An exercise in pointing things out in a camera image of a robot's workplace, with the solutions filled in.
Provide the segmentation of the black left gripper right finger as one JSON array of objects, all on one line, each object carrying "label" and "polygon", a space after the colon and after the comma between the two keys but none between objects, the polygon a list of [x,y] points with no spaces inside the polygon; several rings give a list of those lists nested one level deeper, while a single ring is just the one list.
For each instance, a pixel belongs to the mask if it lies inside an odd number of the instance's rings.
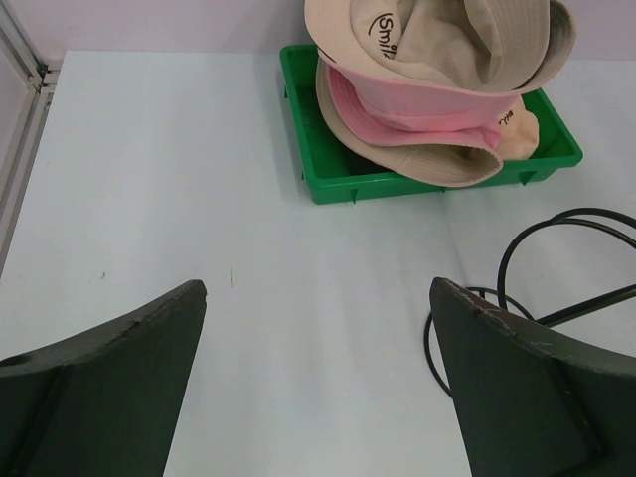
[{"label": "black left gripper right finger", "polygon": [[446,278],[430,306],[474,476],[632,476],[635,360]]}]

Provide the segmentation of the beige smile bucket hat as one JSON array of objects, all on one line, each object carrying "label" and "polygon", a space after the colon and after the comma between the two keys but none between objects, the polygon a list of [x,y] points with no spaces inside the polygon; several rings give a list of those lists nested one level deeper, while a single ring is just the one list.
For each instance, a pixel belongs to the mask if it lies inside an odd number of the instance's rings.
[{"label": "beige smile bucket hat", "polygon": [[343,71],[490,94],[540,87],[577,36],[559,1],[307,1],[304,20]]}]

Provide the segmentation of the pink bucket hat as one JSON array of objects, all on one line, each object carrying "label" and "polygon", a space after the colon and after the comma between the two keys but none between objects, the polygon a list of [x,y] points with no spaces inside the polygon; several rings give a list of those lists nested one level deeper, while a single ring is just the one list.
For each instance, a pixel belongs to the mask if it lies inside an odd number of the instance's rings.
[{"label": "pink bucket hat", "polygon": [[434,85],[373,79],[327,64],[328,92],[339,117],[374,146],[458,145],[494,150],[499,120],[520,99]]}]

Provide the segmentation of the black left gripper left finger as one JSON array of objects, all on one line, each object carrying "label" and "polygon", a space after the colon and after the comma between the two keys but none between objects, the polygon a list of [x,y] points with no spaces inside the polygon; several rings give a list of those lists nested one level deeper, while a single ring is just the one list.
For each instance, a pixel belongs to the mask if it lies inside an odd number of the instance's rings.
[{"label": "black left gripper left finger", "polygon": [[4,476],[161,476],[203,330],[190,280],[146,305],[1,362]]}]

